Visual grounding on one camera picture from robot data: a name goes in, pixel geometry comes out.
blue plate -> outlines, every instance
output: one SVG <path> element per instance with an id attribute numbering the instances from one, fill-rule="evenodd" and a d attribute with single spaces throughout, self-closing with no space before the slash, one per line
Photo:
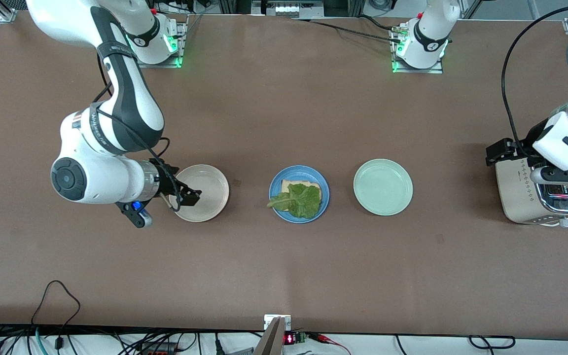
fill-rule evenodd
<path id="1" fill-rule="evenodd" d="M 289 166 L 288 168 L 280 171 L 273 181 L 271 182 L 271 187 L 269 188 L 269 199 L 273 196 L 277 196 L 278 193 L 282 191 L 282 180 L 303 180 L 309 182 L 315 182 L 319 184 L 321 188 L 321 204 L 319 206 L 319 212 L 313 218 L 297 218 L 292 216 L 288 212 L 275 211 L 275 214 L 280 216 L 283 220 L 288 220 L 291 223 L 308 223 L 313 222 L 320 217 L 322 213 L 324 213 L 325 209 L 327 209 L 327 202 L 330 200 L 330 190 L 327 187 L 327 181 L 325 178 L 320 174 L 319 171 L 303 165 L 296 165 L 296 166 Z"/>

beige plate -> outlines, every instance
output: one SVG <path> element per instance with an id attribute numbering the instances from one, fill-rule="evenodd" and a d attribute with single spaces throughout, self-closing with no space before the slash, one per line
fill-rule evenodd
<path id="1" fill-rule="evenodd" d="M 177 174 L 177 179 L 191 189 L 202 190 L 201 199 L 191 207 L 181 207 L 178 216 L 189 222 L 205 222 L 217 216 L 229 199 L 229 184 L 223 173 L 213 166 L 199 164 L 185 168 Z M 169 196 L 173 207 L 177 198 Z"/>

wire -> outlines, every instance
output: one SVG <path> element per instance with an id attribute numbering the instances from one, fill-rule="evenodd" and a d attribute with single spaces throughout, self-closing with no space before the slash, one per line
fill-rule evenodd
<path id="1" fill-rule="evenodd" d="M 380 27 L 380 28 L 383 29 L 383 30 L 391 31 L 391 26 L 383 26 L 383 25 L 381 25 L 379 22 L 377 22 L 376 20 L 374 20 L 374 18 L 372 18 L 371 16 L 367 16 L 366 14 L 361 14 L 359 17 L 360 17 L 360 18 L 366 18 L 366 19 L 370 20 L 372 23 L 374 23 L 374 25 L 375 25 L 376 27 Z"/>
<path id="2" fill-rule="evenodd" d="M 104 86 L 110 87 L 110 85 L 109 85 L 110 83 L 107 83 L 107 79 L 106 79 L 106 77 L 104 77 L 104 69 L 102 67 L 103 67 L 102 58 L 100 58 L 100 55 L 98 54 L 98 69 L 100 70 L 100 74 L 102 75 L 102 82 L 104 83 Z M 108 91 L 109 95 L 113 95 L 111 90 L 107 89 L 107 91 Z"/>
<path id="3" fill-rule="evenodd" d="M 406 351 L 404 351 L 404 348 L 402 347 L 402 343 L 400 342 L 400 337 L 397 334 L 394 334 L 394 336 L 396 337 L 396 341 L 398 343 L 398 347 L 400 348 L 400 351 L 403 353 L 403 355 L 406 355 Z"/>
<path id="4" fill-rule="evenodd" d="M 318 341 L 320 343 L 323 344 L 330 344 L 330 345 L 336 345 L 336 346 L 340 346 L 341 348 L 345 349 L 345 351 L 348 352 L 348 355 L 352 355 L 352 353 L 350 353 L 350 349 L 345 348 L 345 346 L 342 346 L 341 344 L 339 344 L 338 342 L 335 342 L 334 340 L 330 339 L 329 337 L 326 337 L 323 334 L 317 334 L 317 333 L 307 333 L 307 335 L 309 335 L 309 337 L 315 341 Z"/>
<path id="5" fill-rule="evenodd" d="M 9 354 L 12 353 L 12 351 L 13 351 L 13 349 L 14 349 L 14 346 L 16 345 L 16 342 L 18 342 L 19 339 L 21 339 L 22 335 L 23 335 L 23 332 L 19 333 L 19 335 L 17 335 L 16 338 L 14 338 L 14 341 L 12 342 L 12 345 L 10 346 L 9 349 L 7 349 L 7 351 L 4 353 L 4 355 L 9 355 Z"/>
<path id="6" fill-rule="evenodd" d="M 473 338 L 481 339 L 483 341 L 483 343 L 485 344 L 485 346 L 479 346 L 479 345 L 475 344 L 475 342 L 473 342 Z M 495 350 L 510 349 L 511 347 L 516 345 L 516 338 L 514 338 L 514 337 L 491 337 L 491 338 L 511 339 L 512 343 L 509 344 L 509 345 L 505 345 L 505 346 L 491 346 L 491 344 L 487 341 L 487 339 L 485 339 L 485 337 L 483 337 L 482 335 L 469 335 L 468 341 L 470 342 L 470 345 L 474 346 L 475 348 L 478 348 L 478 349 L 481 349 L 481 350 L 489 350 L 491 355 L 494 355 Z"/>
<path id="7" fill-rule="evenodd" d="M 106 92 L 108 91 L 108 89 L 111 87 L 111 85 L 113 85 L 113 83 L 108 83 L 106 84 L 106 86 L 104 87 L 104 89 L 102 89 L 102 91 L 95 97 L 95 99 L 93 99 L 92 103 L 97 103 L 97 101 L 99 99 L 101 99 L 101 97 L 104 96 L 104 94 L 106 94 Z"/>
<path id="8" fill-rule="evenodd" d="M 315 23 L 316 25 L 332 27 L 333 29 L 338 29 L 338 30 L 341 30 L 341 31 L 350 32 L 351 34 L 356 34 L 356 35 L 359 35 L 359 36 L 367 36 L 369 38 L 376 38 L 376 39 L 387 40 L 387 41 L 394 42 L 394 43 L 400 43 L 400 40 L 397 39 L 397 38 L 389 38 L 389 37 L 383 37 L 383 36 L 376 36 L 376 35 L 373 35 L 373 34 L 366 34 L 365 32 L 354 31 L 354 30 L 346 29 L 345 27 L 330 25 L 329 23 L 324 23 L 324 22 L 312 22 L 310 20 L 307 20 L 307 22 Z"/>
<path id="9" fill-rule="evenodd" d="M 124 346 L 124 342 L 122 341 L 122 338 L 120 338 L 120 335 L 117 332 L 115 332 L 115 329 L 113 329 L 113 333 L 115 333 L 115 337 L 117 338 L 117 341 L 120 342 L 120 345 L 122 346 L 122 350 L 126 350 L 126 347 Z"/>
<path id="10" fill-rule="evenodd" d="M 161 137 L 159 140 L 165 140 L 165 141 L 168 142 L 168 143 L 166 144 L 164 150 L 162 150 L 162 152 L 158 154 L 158 156 L 161 157 L 162 155 L 164 155 L 165 151 L 168 150 L 168 147 L 170 146 L 170 139 L 167 138 L 167 137 Z"/>
<path id="11" fill-rule="evenodd" d="M 36 337 L 36 342 L 38 343 L 38 348 L 41 349 L 41 353 L 43 355 L 48 355 L 47 351 L 45 351 L 45 346 L 43 346 L 43 342 L 41 341 L 41 336 L 38 334 L 38 326 L 34 331 L 34 336 Z"/>
<path id="12" fill-rule="evenodd" d="M 172 7 L 173 9 L 188 11 L 189 13 L 196 14 L 196 13 L 194 12 L 194 10 L 186 9 L 185 7 L 180 7 L 180 6 L 176 6 L 176 5 L 170 5 L 170 4 L 166 4 L 166 5 L 167 5 L 168 7 Z"/>
<path id="13" fill-rule="evenodd" d="M 503 96 L 503 105 L 505 105 L 505 112 L 507 112 L 507 117 L 510 121 L 510 128 L 512 129 L 512 135 L 514 136 L 514 143 L 525 157 L 529 157 L 530 155 L 527 153 L 527 151 L 525 151 L 525 148 L 523 148 L 523 146 L 521 145 L 521 140 L 518 137 L 518 133 L 516 133 L 516 126 L 514 125 L 514 119 L 512 118 L 510 105 L 507 103 L 507 95 L 505 94 L 505 72 L 507 71 L 507 62 L 510 60 L 510 55 L 512 54 L 512 50 L 514 49 L 514 47 L 516 47 L 516 43 L 518 43 L 518 41 L 527 31 L 529 31 L 537 23 L 541 22 L 542 20 L 545 20 L 545 18 L 554 16 L 554 14 L 558 14 L 565 11 L 568 11 L 568 6 L 555 9 L 554 11 L 544 14 L 543 16 L 532 21 L 532 23 L 530 23 L 527 27 L 525 27 L 525 29 L 523 29 L 523 31 L 521 31 L 521 33 L 518 34 L 518 36 L 516 36 L 514 42 L 512 42 L 512 45 L 510 45 L 510 49 L 507 50 L 507 54 L 505 55 L 505 61 L 503 61 L 503 68 L 501 70 L 501 95 Z"/>
<path id="14" fill-rule="evenodd" d="M 36 317 L 36 315 L 38 314 L 38 311 L 41 309 L 41 306 L 43 305 L 43 302 L 45 301 L 45 296 L 47 296 L 47 290 L 49 289 L 49 287 L 53 284 L 53 283 L 57 283 L 59 285 L 61 285 L 61 287 L 63 287 L 63 290 L 65 290 L 65 293 L 74 300 L 74 302 L 76 302 L 77 308 L 76 308 L 76 312 L 74 312 L 74 314 L 71 315 L 71 317 L 69 317 L 69 319 L 67 319 L 67 321 L 65 321 L 65 323 L 63 323 L 63 325 L 61 325 L 60 330 L 58 331 L 58 337 L 61 337 L 61 333 L 63 332 L 63 328 L 65 328 L 65 326 L 68 325 L 68 323 L 74 318 L 76 317 L 76 315 L 78 314 L 78 312 L 80 312 L 80 301 L 76 298 L 76 296 L 72 295 L 70 290 L 67 288 L 67 286 L 65 286 L 65 284 L 63 283 L 63 281 L 60 280 L 52 280 L 50 281 L 47 286 L 45 286 L 45 291 L 43 291 L 43 297 L 41 297 L 41 302 L 38 304 L 38 307 L 36 308 L 36 310 L 34 311 L 34 314 L 32 315 L 32 318 L 30 319 L 30 324 L 34 325 L 34 317 Z"/>
<path id="15" fill-rule="evenodd" d="M 190 27 L 187 29 L 187 31 L 185 31 L 184 36 L 187 36 L 188 33 L 190 33 L 190 31 L 194 28 L 194 26 L 196 26 L 197 23 L 199 23 L 199 21 L 201 20 L 201 17 L 203 17 L 203 15 L 208 12 L 209 10 L 213 9 L 213 7 L 209 8 L 209 9 L 204 9 L 202 13 L 199 14 L 199 16 L 196 18 L 196 20 L 194 20 L 194 23 L 192 23 L 192 25 L 190 25 Z"/>
<path id="16" fill-rule="evenodd" d="M 350 350 L 348 348 L 345 348 L 345 346 L 342 346 L 338 342 L 331 340 L 331 344 L 336 345 L 336 346 L 340 346 L 341 348 L 345 349 L 345 351 L 347 351 L 349 355 L 352 355 L 352 353 L 350 353 Z"/>
<path id="17" fill-rule="evenodd" d="M 181 337 L 179 337 L 177 341 L 177 353 L 182 353 L 183 351 L 186 351 L 187 349 L 190 349 L 192 346 L 194 346 L 194 344 L 196 343 L 196 337 L 198 337 L 198 333 L 194 333 L 194 340 L 185 349 L 178 348 L 178 341 L 181 340 Z"/>
<path id="18" fill-rule="evenodd" d="M 103 110 L 97 108 L 98 113 L 101 113 L 103 115 L 105 115 L 106 117 L 112 119 L 114 122 L 119 123 L 122 127 L 126 128 L 127 131 L 129 131 L 129 133 L 131 133 L 131 135 L 133 135 L 138 141 L 140 141 L 140 146 L 143 146 L 144 148 L 146 148 L 146 150 L 149 151 L 149 153 L 153 156 L 153 158 L 157 161 L 157 163 L 159 164 L 160 168 L 162 168 L 162 170 L 164 171 L 165 175 L 167 176 L 167 178 L 171 181 L 172 183 L 172 188 L 174 189 L 174 193 L 175 196 L 177 197 L 177 207 L 176 209 L 171 206 L 172 211 L 174 212 L 178 212 L 181 209 L 181 204 L 180 204 L 180 193 L 177 187 L 177 184 L 175 182 L 175 177 L 170 173 L 170 171 L 168 171 L 168 169 L 165 166 L 165 163 L 161 160 L 161 158 L 159 157 L 159 155 L 157 155 L 155 153 L 154 150 L 152 150 L 152 148 L 150 148 L 150 146 L 148 146 L 148 144 L 146 144 L 146 142 L 144 142 L 144 139 L 142 139 L 140 137 L 140 135 L 137 134 L 137 132 L 135 130 L 133 130 L 133 128 L 129 127 L 128 124 L 122 122 L 120 119 L 117 119 L 117 117 L 115 117 L 112 114 L 108 114 L 106 112 L 104 112 Z"/>
<path id="19" fill-rule="evenodd" d="M 137 346 L 139 346 L 140 344 L 144 344 L 147 341 L 151 341 L 154 337 L 158 336 L 159 334 L 147 334 L 145 337 L 143 337 L 142 339 L 139 339 L 139 341 L 133 342 L 131 345 L 126 346 L 124 349 L 122 349 L 122 351 L 120 351 L 119 353 L 117 353 L 117 355 L 128 355 L 128 350 L 127 349 L 136 349 Z"/>
<path id="20" fill-rule="evenodd" d="M 67 333 L 67 340 L 70 342 L 71 350 L 74 352 L 74 355 L 78 355 L 76 347 L 74 346 L 74 343 L 71 341 L 71 336 L 69 333 Z"/>
<path id="21" fill-rule="evenodd" d="M 32 349 L 30 349 L 30 334 L 32 333 L 31 330 L 32 330 L 32 326 L 30 325 L 29 328 L 28 328 L 27 337 L 25 338 L 25 340 L 26 340 L 25 344 L 28 346 L 28 354 L 29 355 L 32 355 Z"/>

plate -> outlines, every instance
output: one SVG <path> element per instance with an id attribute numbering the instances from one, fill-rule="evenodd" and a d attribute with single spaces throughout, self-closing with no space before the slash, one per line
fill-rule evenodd
<path id="1" fill-rule="evenodd" d="M 200 200 L 194 206 L 182 206 L 178 212 L 175 212 L 178 216 L 188 222 L 205 222 L 223 211 L 229 199 L 229 184 L 220 170 L 199 164 L 180 171 L 177 179 L 191 189 L 203 191 Z M 176 196 L 169 197 L 172 207 L 176 208 Z"/>
<path id="2" fill-rule="evenodd" d="M 282 180 L 303 180 L 315 182 L 315 184 L 319 184 L 321 189 L 321 204 L 319 205 L 319 212 L 313 218 L 297 218 L 289 212 L 282 212 L 273 209 L 275 214 L 280 216 L 283 220 L 297 224 L 313 222 L 313 220 L 319 218 L 321 214 L 324 213 L 325 209 L 327 209 L 327 203 L 330 200 L 330 190 L 327 187 L 327 181 L 319 171 L 303 165 L 290 166 L 280 171 L 277 175 L 275 175 L 275 178 L 273 178 L 273 181 L 271 182 L 271 187 L 269 188 L 269 199 L 273 196 L 277 196 L 277 194 L 282 191 Z"/>
<path id="3" fill-rule="evenodd" d="M 395 215 L 411 202 L 413 182 L 400 164 L 374 159 L 354 175 L 354 195 L 361 206 L 374 214 Z"/>

table surface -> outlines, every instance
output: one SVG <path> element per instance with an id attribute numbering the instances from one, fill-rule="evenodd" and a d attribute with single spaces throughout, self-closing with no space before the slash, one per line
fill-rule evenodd
<path id="1" fill-rule="evenodd" d="M 78 324 L 260 329 L 265 313 L 286 313 L 322 332 L 568 337 L 568 231 L 508 222 L 484 164 L 486 146 L 510 135 L 500 69 L 526 24 L 458 22 L 435 75 L 394 74 L 386 42 L 312 23 L 203 17 L 183 68 L 143 72 L 172 139 L 164 158 L 216 166 L 230 199 L 203 224 L 155 201 L 141 230 L 114 205 L 52 189 L 61 119 L 103 85 L 93 49 L 58 43 L 20 13 L 0 27 L 0 322 L 28 323 L 61 279 L 82 303 Z M 515 50 L 519 132 L 568 101 L 567 46 L 554 22 Z M 354 173 L 375 158 L 413 180 L 398 215 L 356 201 Z M 311 224 L 266 208 L 271 179 L 294 164 L 330 186 Z M 74 310 L 55 287 L 37 321 Z"/>

